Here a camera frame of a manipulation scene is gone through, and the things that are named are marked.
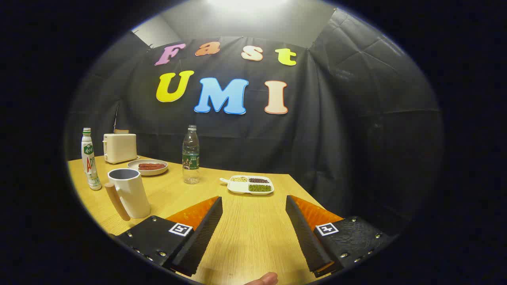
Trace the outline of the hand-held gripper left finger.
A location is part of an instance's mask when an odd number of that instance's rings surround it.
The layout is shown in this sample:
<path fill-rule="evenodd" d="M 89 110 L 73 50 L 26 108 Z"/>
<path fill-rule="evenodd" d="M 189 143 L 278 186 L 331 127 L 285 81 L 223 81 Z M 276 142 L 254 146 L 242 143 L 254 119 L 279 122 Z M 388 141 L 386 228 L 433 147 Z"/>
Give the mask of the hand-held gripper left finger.
<path fill-rule="evenodd" d="M 222 214 L 222 198 L 215 196 L 167 218 L 151 215 L 111 238 L 151 263 L 192 276 Z"/>

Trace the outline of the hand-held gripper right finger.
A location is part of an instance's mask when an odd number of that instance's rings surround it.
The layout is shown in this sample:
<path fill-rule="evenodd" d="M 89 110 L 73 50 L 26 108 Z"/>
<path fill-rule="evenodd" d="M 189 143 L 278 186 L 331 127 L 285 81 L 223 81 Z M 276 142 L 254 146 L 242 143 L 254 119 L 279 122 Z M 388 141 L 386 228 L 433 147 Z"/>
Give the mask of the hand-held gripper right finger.
<path fill-rule="evenodd" d="M 315 277 L 357 267 L 395 239 L 363 218 L 342 218 L 293 195 L 286 197 L 286 213 Z"/>

